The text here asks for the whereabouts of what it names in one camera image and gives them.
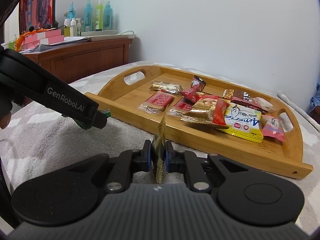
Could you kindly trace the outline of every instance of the green bottle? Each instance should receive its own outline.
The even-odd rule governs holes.
[[[103,22],[103,5],[101,0],[99,0],[96,8],[96,23],[95,23],[96,31],[102,31],[102,22]]]

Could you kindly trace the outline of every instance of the wooden surface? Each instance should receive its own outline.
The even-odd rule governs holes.
[[[132,85],[127,85],[124,77],[138,71],[143,72],[145,78]],[[91,93],[85,95],[98,102],[101,110],[110,109],[113,117],[155,133],[164,113],[148,114],[138,109],[142,102],[155,93],[149,90],[150,83],[154,80],[161,80],[189,88],[193,75],[166,67],[139,66],[114,77],[98,95]],[[206,153],[218,153],[246,165],[293,178],[303,178],[313,170],[311,165],[302,162],[303,143],[300,127],[287,105],[277,98],[254,90],[214,78],[198,76],[207,82],[204,92],[222,96],[225,89],[240,89],[248,92],[251,97],[259,96],[266,99],[278,109],[272,115],[279,116],[285,112],[293,129],[285,133],[285,142],[265,137],[263,142],[258,144],[223,133],[209,125],[199,126],[186,123],[180,121],[179,117],[167,115],[167,139]],[[180,98],[181,96],[175,96],[168,109]]]
[[[42,53],[25,54],[65,83],[129,62],[132,39],[81,42]]]

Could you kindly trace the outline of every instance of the yellow snack package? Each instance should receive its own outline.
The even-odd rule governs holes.
[[[230,103],[224,113],[224,120],[229,129],[218,130],[242,139],[261,143],[263,135],[259,126],[260,119],[260,111]]]

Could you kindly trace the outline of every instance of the tray handle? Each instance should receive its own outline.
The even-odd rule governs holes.
[[[302,162],[303,157],[303,141],[302,135],[300,131],[299,123],[290,109],[281,108],[276,112],[272,113],[273,116],[279,119],[279,115],[282,113],[286,113],[289,117],[293,128],[289,132],[284,132],[285,141],[282,142],[282,148],[284,150],[284,156],[290,158],[292,160],[296,160]]]
[[[138,80],[137,82],[128,85],[124,82],[124,78],[135,74],[137,72],[142,72],[144,78]],[[98,93],[98,96],[110,99],[112,101],[124,96],[125,94],[135,90],[141,85],[155,79],[161,75],[161,68],[155,66],[137,66],[134,68],[127,69],[120,74],[116,75],[111,79]]]

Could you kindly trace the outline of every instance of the white cable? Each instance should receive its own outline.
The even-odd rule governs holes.
[[[118,34],[124,34],[124,33],[128,33],[128,32],[132,32],[132,34],[134,34],[134,31],[125,31],[125,32],[118,33]]]
[[[289,106],[291,106],[294,110],[296,110],[299,114],[301,114],[309,123],[313,125],[314,128],[318,130],[318,132],[320,132],[320,125],[309,115],[307,115],[307,113],[303,111],[300,107],[298,107],[295,103],[291,102],[282,91],[278,91],[277,96],[280,97]]]

